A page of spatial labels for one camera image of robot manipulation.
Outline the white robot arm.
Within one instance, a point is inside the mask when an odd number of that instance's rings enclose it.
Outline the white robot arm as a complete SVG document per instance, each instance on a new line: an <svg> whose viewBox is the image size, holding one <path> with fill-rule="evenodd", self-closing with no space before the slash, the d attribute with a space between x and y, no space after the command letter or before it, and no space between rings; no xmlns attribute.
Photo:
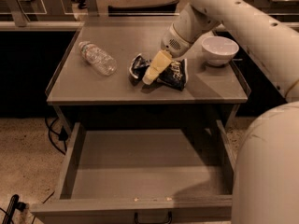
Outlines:
<svg viewBox="0 0 299 224"><path fill-rule="evenodd" d="M235 162L232 224L299 224L299 34L244 0L190 0L161 40L150 84L221 24L284 98L254 120Z"/></svg>

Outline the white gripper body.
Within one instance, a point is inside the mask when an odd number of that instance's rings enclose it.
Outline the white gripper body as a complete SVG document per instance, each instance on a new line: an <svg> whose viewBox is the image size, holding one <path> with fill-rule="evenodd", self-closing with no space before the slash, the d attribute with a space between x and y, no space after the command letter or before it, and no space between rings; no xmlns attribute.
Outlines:
<svg viewBox="0 0 299 224"><path fill-rule="evenodd" d="M173 58L184 55L197 39L217 27L220 23L187 4L170 25L161 40L161 49Z"/></svg>

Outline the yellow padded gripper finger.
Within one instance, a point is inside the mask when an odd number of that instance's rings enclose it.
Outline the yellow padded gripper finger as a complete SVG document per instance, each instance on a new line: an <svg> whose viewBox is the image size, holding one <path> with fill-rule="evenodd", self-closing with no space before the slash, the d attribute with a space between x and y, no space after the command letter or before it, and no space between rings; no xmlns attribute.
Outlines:
<svg viewBox="0 0 299 224"><path fill-rule="evenodd" d="M172 55L166 50L160 50L151 61L142 81L150 85L171 62Z"/></svg>

